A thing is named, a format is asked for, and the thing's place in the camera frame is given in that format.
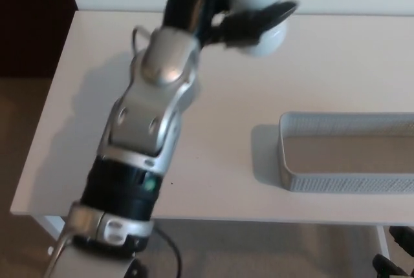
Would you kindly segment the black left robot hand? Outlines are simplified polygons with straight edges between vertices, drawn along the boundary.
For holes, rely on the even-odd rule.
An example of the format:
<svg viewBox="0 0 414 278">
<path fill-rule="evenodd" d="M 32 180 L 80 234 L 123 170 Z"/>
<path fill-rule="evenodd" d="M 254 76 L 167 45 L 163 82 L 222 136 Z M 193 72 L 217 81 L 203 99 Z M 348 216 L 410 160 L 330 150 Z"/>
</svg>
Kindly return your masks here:
<svg viewBox="0 0 414 278">
<path fill-rule="evenodd" d="M 162 24 L 202 46 L 254 47 L 297 9 L 296 0 L 167 0 Z"/>
</svg>

